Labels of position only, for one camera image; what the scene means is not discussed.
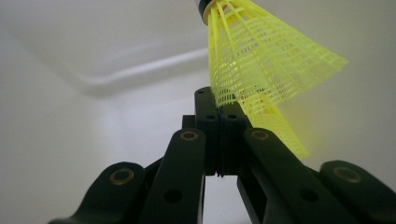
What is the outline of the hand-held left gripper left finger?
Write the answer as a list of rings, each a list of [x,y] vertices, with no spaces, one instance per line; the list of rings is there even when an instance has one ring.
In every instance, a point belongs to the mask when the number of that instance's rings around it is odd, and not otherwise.
[[[210,87],[194,93],[194,114],[182,117],[183,128],[195,128],[205,134],[205,174],[217,171],[219,146],[219,113]]]

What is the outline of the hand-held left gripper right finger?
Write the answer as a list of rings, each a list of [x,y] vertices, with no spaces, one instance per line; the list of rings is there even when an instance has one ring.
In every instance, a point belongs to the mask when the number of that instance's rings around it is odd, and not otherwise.
[[[238,103],[225,105],[221,115],[221,174],[238,175],[244,159],[244,132],[251,127],[251,123]]]

